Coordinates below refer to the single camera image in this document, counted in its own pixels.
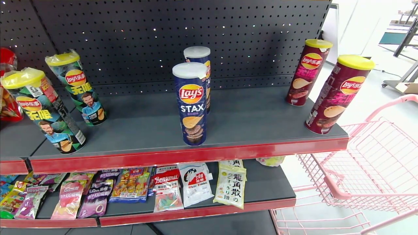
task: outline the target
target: cart handle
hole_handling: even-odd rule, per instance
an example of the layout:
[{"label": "cart handle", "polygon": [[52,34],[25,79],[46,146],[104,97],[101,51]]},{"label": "cart handle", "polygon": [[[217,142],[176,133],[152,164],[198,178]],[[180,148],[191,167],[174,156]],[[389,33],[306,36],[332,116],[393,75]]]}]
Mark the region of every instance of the cart handle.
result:
[{"label": "cart handle", "polygon": [[407,102],[407,101],[415,101],[418,103],[418,95],[414,95],[414,94],[407,94],[407,95],[403,95],[399,98],[396,98],[390,102],[388,102],[387,104],[384,104],[380,107],[378,107],[374,112],[372,112],[367,118],[366,118],[366,122],[371,121],[380,111],[382,111],[383,109],[399,104],[399,103],[403,103],[403,102]]}]

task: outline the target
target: green lay's chips can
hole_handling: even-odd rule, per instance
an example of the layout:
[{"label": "green lay's chips can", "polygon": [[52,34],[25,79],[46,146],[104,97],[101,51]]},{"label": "green lay's chips can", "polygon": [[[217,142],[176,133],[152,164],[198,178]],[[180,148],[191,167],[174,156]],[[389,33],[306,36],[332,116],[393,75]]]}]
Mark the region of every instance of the green lay's chips can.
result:
[{"label": "green lay's chips can", "polygon": [[85,145],[85,136],[43,71],[25,68],[1,84],[61,153],[74,153]]},{"label": "green lay's chips can", "polygon": [[107,114],[83,72],[80,56],[69,53],[46,57],[45,62],[70,93],[71,99],[88,126],[102,124]]}]

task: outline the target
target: pink wire basket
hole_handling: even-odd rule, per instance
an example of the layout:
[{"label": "pink wire basket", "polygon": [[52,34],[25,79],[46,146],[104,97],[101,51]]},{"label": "pink wire basket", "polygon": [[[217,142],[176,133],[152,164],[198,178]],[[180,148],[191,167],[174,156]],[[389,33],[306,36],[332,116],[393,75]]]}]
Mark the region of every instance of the pink wire basket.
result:
[{"label": "pink wire basket", "polygon": [[342,126],[346,150],[300,154],[323,201],[352,209],[406,212],[418,208],[418,143],[393,123],[371,119],[382,109],[417,95],[404,95],[375,110],[366,121]]},{"label": "pink wire basket", "polygon": [[270,211],[278,235],[360,235],[371,227],[361,211],[329,207],[315,190],[297,193],[297,198],[294,207]]}]

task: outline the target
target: man illustration on can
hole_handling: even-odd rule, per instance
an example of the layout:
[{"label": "man illustration on can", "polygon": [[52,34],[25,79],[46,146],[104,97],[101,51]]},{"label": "man illustration on can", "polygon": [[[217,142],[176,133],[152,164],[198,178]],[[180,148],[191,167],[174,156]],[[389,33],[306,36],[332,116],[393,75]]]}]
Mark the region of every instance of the man illustration on can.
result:
[{"label": "man illustration on can", "polygon": [[51,124],[46,121],[40,121],[39,127],[45,131],[45,137],[53,143],[56,147],[61,148],[63,151],[68,152],[71,150],[71,136],[67,133],[56,133]]},{"label": "man illustration on can", "polygon": [[100,102],[94,102],[93,95],[85,93],[81,96],[84,104],[87,106],[82,109],[82,115],[86,122],[92,122],[92,120],[98,117],[99,122],[104,119],[104,110]]}]

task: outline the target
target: cardboard box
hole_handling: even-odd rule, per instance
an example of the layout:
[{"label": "cardboard box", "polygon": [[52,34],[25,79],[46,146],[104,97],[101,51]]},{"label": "cardboard box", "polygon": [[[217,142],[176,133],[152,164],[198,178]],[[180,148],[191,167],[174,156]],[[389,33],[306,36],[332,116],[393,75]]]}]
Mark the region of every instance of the cardboard box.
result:
[{"label": "cardboard box", "polygon": [[405,94],[417,94],[418,95],[418,83],[400,82],[396,89]]}]

